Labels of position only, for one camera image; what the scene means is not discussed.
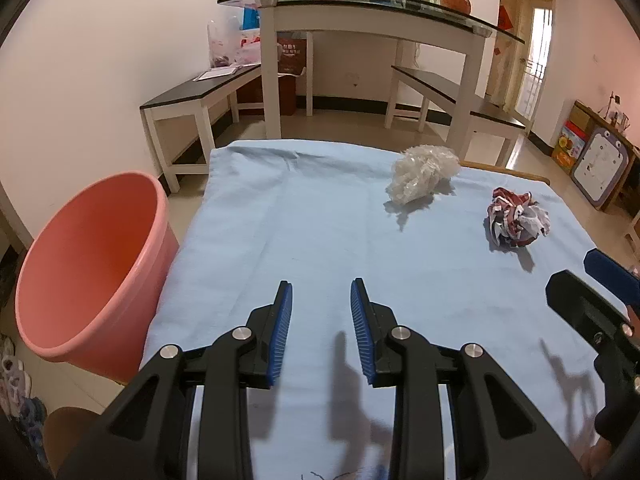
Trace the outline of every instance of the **crumpled paper ball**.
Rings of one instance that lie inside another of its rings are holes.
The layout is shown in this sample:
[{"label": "crumpled paper ball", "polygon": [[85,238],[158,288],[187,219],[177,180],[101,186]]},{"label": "crumpled paper ball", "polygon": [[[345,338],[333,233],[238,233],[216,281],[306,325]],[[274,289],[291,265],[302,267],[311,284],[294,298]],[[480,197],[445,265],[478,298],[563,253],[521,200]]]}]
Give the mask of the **crumpled paper ball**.
[{"label": "crumpled paper ball", "polygon": [[440,4],[444,7],[449,7],[449,9],[457,10],[458,12],[471,14],[470,0],[440,0]]},{"label": "crumpled paper ball", "polygon": [[549,234],[549,213],[533,200],[530,192],[516,194],[497,187],[494,201],[487,208],[489,229],[496,245],[524,247]]},{"label": "crumpled paper ball", "polygon": [[399,205],[433,193],[441,179],[460,171],[456,155],[443,146],[414,146],[403,155],[394,162],[394,176],[386,188],[389,198]]}]

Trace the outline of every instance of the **glass tabletop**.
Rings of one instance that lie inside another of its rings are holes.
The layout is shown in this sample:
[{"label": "glass tabletop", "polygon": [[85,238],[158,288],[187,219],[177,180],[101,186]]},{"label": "glass tabletop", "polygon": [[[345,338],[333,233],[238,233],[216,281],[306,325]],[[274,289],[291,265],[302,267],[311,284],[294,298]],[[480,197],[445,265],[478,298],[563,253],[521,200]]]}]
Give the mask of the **glass tabletop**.
[{"label": "glass tabletop", "polygon": [[292,5],[313,5],[313,4],[332,4],[332,5],[351,5],[361,7],[383,8],[386,10],[394,10],[396,12],[404,12],[406,14],[414,14],[430,20],[449,23],[454,27],[466,28],[469,31],[488,38],[494,32],[502,34],[524,44],[514,34],[500,30],[489,22],[474,18],[468,14],[448,9],[447,7],[427,2],[425,0],[218,0],[221,5],[231,7],[245,7],[248,9],[260,9],[261,7],[273,6],[292,6]]}]

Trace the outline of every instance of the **bench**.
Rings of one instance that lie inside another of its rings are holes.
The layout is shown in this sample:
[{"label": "bench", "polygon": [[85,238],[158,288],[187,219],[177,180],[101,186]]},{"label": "bench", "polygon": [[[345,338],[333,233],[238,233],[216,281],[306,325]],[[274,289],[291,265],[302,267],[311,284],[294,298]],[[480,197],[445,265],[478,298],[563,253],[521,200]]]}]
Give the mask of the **bench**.
[{"label": "bench", "polygon": [[[260,76],[260,65],[253,65],[241,67],[232,75],[202,81],[189,79],[151,99],[151,101],[147,101],[140,107],[143,123],[153,141],[160,166],[172,193],[180,190],[177,174],[209,174],[209,153],[216,147],[209,122],[210,107],[227,99],[235,123],[240,120],[239,109],[262,108],[262,104],[238,105],[236,95],[236,91],[240,87],[258,76]],[[168,160],[162,150],[156,130],[156,121],[183,115],[193,115],[196,119],[205,164],[173,164],[173,161]]]},{"label": "bench", "polygon": [[[391,79],[391,93],[386,107],[385,128],[391,127],[391,121],[394,116],[407,116],[407,112],[396,110],[400,82],[410,86],[422,95],[422,106],[420,107],[418,118],[419,132],[424,130],[430,102],[442,108],[447,114],[453,115],[460,85],[433,72],[401,66],[392,66],[391,69],[393,77]],[[518,138],[525,132],[526,127],[500,107],[478,95],[474,95],[469,129],[473,133],[482,132],[504,138],[496,166],[505,167]]]}]

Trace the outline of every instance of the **light blue tablecloth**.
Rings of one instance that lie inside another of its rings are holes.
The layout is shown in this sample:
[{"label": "light blue tablecloth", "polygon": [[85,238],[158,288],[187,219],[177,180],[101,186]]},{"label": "light blue tablecloth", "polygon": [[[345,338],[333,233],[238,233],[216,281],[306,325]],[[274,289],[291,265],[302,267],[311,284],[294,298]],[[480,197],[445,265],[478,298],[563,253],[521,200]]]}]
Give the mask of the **light blue tablecloth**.
[{"label": "light blue tablecloth", "polygon": [[[292,283],[282,375],[270,392],[248,394],[257,480],[386,476],[394,390],[373,390],[361,374],[349,306],[356,277],[432,343],[480,343],[574,452],[593,436],[604,405],[595,353],[546,306],[545,285],[563,269],[594,285],[582,268],[594,243],[545,184],[487,171],[463,168],[432,200],[397,208],[385,187],[398,156],[307,140],[212,152],[143,362],[168,343],[211,344],[271,303],[280,280]],[[498,186],[530,190],[549,211],[550,235],[497,250],[486,209]],[[451,446],[447,456],[450,465]]]}]

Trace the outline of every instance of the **pink trash bin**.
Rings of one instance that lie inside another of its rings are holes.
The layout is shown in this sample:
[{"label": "pink trash bin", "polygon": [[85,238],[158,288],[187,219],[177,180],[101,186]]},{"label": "pink trash bin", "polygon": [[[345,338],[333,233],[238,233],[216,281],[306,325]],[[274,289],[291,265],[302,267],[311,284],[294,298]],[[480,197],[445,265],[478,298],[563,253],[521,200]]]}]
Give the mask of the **pink trash bin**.
[{"label": "pink trash bin", "polygon": [[126,383],[177,250],[157,179],[131,171],[96,182],[27,254],[15,297],[20,336],[43,359]]}]

